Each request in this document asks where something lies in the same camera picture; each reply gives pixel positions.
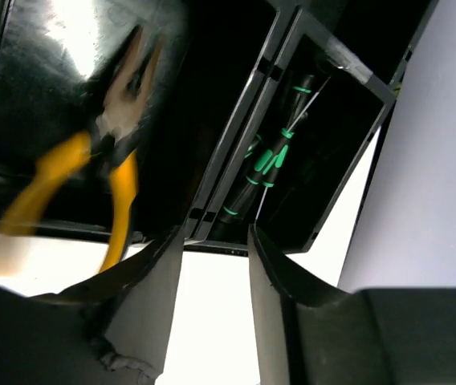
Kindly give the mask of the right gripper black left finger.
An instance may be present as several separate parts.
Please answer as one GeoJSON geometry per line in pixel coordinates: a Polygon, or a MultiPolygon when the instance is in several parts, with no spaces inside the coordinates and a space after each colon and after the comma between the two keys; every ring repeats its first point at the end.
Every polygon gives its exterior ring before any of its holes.
{"type": "Polygon", "coordinates": [[[183,254],[171,227],[57,294],[0,287],[0,384],[153,384],[163,373],[183,254]]]}

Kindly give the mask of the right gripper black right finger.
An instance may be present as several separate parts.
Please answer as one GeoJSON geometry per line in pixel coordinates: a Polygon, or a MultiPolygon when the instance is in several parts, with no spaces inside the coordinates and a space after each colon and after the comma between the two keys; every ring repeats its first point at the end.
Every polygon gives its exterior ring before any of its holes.
{"type": "Polygon", "coordinates": [[[456,288],[347,293],[248,229],[263,384],[456,384],[456,288]]]}

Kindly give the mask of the yellow black pliers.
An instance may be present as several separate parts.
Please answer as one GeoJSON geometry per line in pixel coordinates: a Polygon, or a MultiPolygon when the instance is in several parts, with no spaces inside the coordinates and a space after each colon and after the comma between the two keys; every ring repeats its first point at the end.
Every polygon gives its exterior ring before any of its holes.
{"type": "Polygon", "coordinates": [[[132,236],[132,207],[138,188],[137,147],[140,122],[153,90],[163,47],[137,25],[116,74],[105,92],[100,114],[91,125],[57,144],[35,163],[35,175],[0,220],[0,257],[15,237],[32,234],[51,198],[74,174],[92,161],[108,158],[108,183],[113,220],[108,248],[99,268],[119,263],[132,236]]]}

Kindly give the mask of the black green precision screwdriver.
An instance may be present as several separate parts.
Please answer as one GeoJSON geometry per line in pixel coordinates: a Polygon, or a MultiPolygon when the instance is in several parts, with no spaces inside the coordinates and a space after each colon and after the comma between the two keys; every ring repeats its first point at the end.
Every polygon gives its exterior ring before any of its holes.
{"type": "Polygon", "coordinates": [[[324,89],[330,75],[295,74],[283,105],[283,128],[281,134],[290,139],[299,122],[304,119],[308,108],[324,89]]]}

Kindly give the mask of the black compartment tray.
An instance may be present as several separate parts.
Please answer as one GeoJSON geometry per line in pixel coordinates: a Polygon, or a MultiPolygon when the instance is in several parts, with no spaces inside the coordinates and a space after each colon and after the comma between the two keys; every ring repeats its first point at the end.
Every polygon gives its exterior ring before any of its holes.
{"type": "MultiPolygon", "coordinates": [[[[313,245],[357,161],[389,123],[433,1],[0,1],[0,220],[36,161],[100,114],[132,30],[163,47],[137,147],[131,242],[169,227],[191,250],[244,255],[250,226],[284,253],[313,245]],[[218,214],[269,136],[295,72],[330,75],[275,184],[244,220],[218,214]]],[[[108,158],[51,198],[32,234],[106,242],[108,158]]]]}

